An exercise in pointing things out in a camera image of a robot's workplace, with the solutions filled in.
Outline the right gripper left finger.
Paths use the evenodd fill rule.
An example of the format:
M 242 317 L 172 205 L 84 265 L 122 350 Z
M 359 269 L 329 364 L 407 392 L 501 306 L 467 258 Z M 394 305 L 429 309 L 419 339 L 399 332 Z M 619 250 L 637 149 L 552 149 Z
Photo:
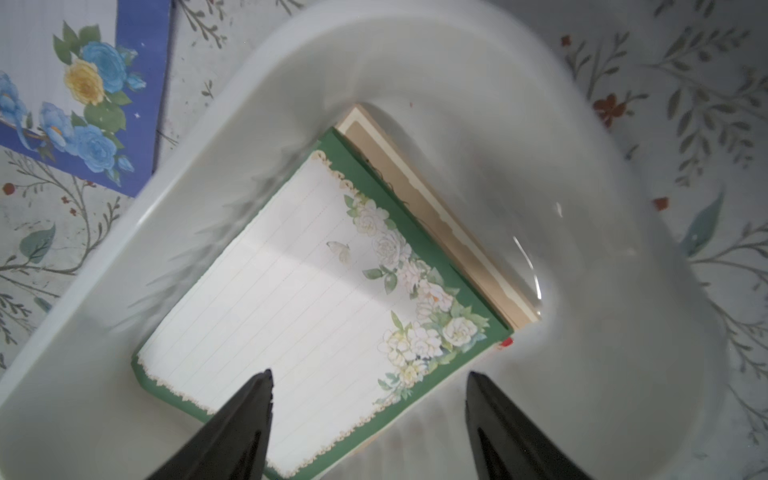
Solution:
M 273 376 L 249 379 L 174 456 L 148 478 L 260 479 L 273 419 Z

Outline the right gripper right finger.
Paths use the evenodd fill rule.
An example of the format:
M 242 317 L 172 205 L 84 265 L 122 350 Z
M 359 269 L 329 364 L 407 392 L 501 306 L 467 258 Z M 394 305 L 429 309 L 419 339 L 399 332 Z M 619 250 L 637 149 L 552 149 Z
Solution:
M 480 479 L 588 477 L 484 374 L 468 375 L 465 419 Z

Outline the white plastic storage box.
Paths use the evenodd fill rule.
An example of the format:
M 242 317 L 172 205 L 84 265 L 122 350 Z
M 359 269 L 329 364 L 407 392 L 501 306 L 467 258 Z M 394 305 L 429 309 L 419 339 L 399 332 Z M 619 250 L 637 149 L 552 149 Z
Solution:
M 6 479 L 142 479 L 200 422 L 134 351 L 358 102 L 543 316 L 477 363 L 586 473 L 658 479 L 717 418 L 724 332 L 562 63 L 485 1 L 323 1 L 272 33 L 122 216 L 1 381 Z

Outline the green floral stationery paper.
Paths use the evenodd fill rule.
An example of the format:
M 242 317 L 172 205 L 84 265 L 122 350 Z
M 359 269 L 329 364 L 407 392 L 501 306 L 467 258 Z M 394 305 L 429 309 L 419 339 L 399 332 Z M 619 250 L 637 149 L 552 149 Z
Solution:
M 511 333 L 330 130 L 132 367 L 148 392 L 204 421 L 270 371 L 266 475 L 314 479 Z

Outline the beige stationery paper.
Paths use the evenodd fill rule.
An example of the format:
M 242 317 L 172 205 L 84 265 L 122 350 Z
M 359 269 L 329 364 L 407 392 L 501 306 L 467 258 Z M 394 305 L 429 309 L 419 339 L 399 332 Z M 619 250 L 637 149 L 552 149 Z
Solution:
M 354 105 L 336 129 L 511 327 L 519 329 L 540 319 L 522 283 L 497 268 L 362 105 Z

